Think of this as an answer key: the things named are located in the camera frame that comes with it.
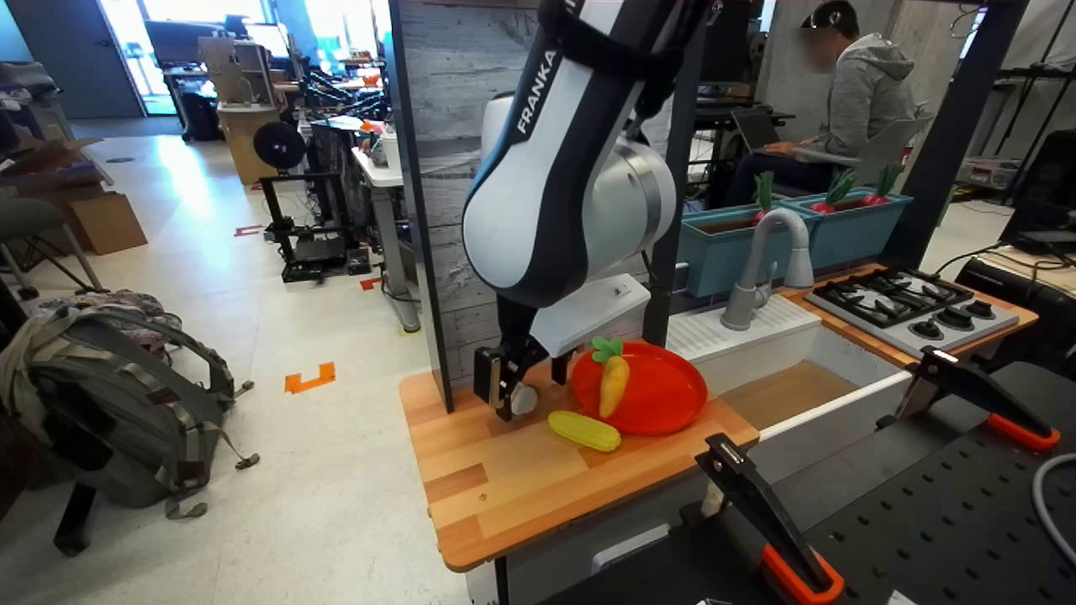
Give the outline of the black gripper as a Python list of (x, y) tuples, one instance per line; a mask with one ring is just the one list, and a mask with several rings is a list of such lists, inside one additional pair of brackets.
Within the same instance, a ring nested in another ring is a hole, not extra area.
[(492, 377), (502, 377), (495, 387), (495, 414), (502, 418), (514, 418), (512, 408), (512, 387), (526, 379), (531, 366), (542, 358), (553, 361), (553, 379), (559, 387), (568, 383), (568, 361), (570, 356), (553, 356), (536, 337), (531, 337), (536, 310), (521, 304), (507, 295), (498, 299), (498, 330), (502, 342), (498, 347), (477, 347), (473, 348), (473, 383), (489, 387)]

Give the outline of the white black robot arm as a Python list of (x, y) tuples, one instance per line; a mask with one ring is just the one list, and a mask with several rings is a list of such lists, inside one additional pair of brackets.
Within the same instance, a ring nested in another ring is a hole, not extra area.
[(676, 89), (713, 0), (542, 0), (538, 33), (462, 211), (462, 246), (495, 293), (495, 347), (473, 348), (473, 392), (526, 416), (526, 373), (634, 314), (653, 289), (620, 260), (676, 217), (669, 161), (628, 135)]

